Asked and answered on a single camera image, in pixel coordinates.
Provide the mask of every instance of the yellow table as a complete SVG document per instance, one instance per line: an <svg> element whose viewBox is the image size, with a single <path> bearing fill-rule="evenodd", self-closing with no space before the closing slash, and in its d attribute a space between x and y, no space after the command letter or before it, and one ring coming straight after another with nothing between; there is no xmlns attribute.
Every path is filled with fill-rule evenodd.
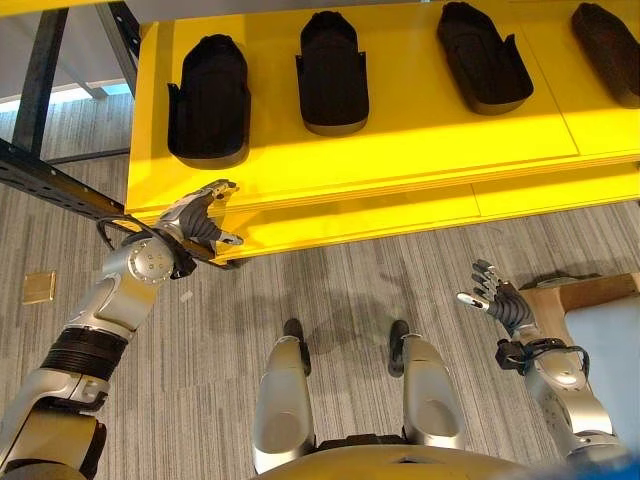
<svg viewBox="0 0 640 480"><path fill-rule="evenodd" d="M367 52L371 102L367 126L344 138L316 136L300 118L294 56L315 10L146 26L127 211L153 222L205 183L236 181L210 210L247 238L224 261L639 198L640 111L618 107L579 50L569 30L579 2L475 3L503 36L516 33L533 96L498 117L468 111L436 38L442 3L338 8ZM640 3L600 3L640 36ZM218 171L182 164L166 143L166 84L213 33L243 50L252 92L250 154Z"/></svg>

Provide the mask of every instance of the black metal beam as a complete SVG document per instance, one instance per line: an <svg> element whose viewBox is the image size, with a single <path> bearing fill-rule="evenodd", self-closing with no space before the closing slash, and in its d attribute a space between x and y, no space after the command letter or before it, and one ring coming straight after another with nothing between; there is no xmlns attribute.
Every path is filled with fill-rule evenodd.
<svg viewBox="0 0 640 480"><path fill-rule="evenodd" d="M136 95L140 25L124 2L98 3L96 11L131 94Z"/></svg>
<svg viewBox="0 0 640 480"><path fill-rule="evenodd" d="M120 202L2 139L0 183L92 220L124 213Z"/></svg>
<svg viewBox="0 0 640 480"><path fill-rule="evenodd" d="M13 143L36 157L40 156L42 148L49 96L67 12L66 8L42 12L22 87Z"/></svg>

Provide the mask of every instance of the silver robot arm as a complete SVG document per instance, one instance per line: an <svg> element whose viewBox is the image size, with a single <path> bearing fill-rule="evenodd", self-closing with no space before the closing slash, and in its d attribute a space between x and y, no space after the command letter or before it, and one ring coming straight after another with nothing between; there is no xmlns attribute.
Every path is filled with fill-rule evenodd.
<svg viewBox="0 0 640 480"><path fill-rule="evenodd" d="M235 184L220 180L187 195L153 230L131 235L109 255L102 278L5 411L0 424L3 479L93 478L106 428L87 412L104 404L111 374L160 286L195 268L182 244L195 242L212 257L216 241L242 243L206 213L214 199L234 190ZM185 259L191 262L186 272L178 271L178 258L182 267Z"/></svg>
<svg viewBox="0 0 640 480"><path fill-rule="evenodd" d="M459 293L462 303L482 310L504 326L511 340L500 340L496 360L517 370L542 407L547 428L568 461L603 463L623 459L628 450L615 435L609 414L589 387L589 355L579 346L546 338L517 289L484 260L473 264L479 286Z"/></svg>

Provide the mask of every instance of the robot forearm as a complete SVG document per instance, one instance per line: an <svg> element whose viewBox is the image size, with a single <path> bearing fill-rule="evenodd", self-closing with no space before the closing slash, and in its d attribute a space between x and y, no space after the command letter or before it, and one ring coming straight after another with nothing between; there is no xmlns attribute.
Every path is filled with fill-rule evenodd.
<svg viewBox="0 0 640 480"><path fill-rule="evenodd" d="M538 330L529 305L496 267L484 260L473 265L476 295L459 293L466 305L497 319L511 337L498 342L496 360L517 370L542 407L551 436L568 460L605 462L627 455L609 414L588 383L589 356L578 346L546 338Z"/></svg>
<svg viewBox="0 0 640 480"><path fill-rule="evenodd" d="M73 478L77 472L86 478L95 475L106 429L80 412L95 412L103 405L111 374L151 311L158 288L195 268L183 243L195 242L208 258L215 256L216 241L242 243L207 217L212 201L233 191L235 184L227 180L206 185L169 207L153 230L141 225L143 232L131 235L109 255L102 278L4 414L0 476L24 471L29 464L66 466L65 475Z"/></svg>
<svg viewBox="0 0 640 480"><path fill-rule="evenodd" d="M0 472L37 459L68 465L85 476L95 473L106 431L79 412L103 405L111 374L172 269L171 251L156 238L138 240L108 257L102 278L5 412ZM85 461L92 456L93 462Z"/></svg>

